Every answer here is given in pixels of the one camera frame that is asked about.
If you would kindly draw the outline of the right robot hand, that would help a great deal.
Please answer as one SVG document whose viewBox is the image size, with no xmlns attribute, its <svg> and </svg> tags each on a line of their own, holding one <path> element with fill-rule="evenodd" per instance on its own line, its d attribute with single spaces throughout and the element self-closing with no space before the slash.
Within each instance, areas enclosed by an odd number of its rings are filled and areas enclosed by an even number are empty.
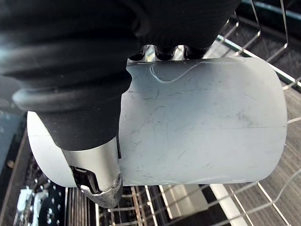
<svg viewBox="0 0 301 226">
<path fill-rule="evenodd" d="M 210 48 L 238 0 L 3 0 L 0 74 L 20 84 L 12 99 L 35 112 L 66 151 L 75 186 L 98 205 L 122 195 L 118 165 L 127 61 L 186 59 Z"/>
</svg>

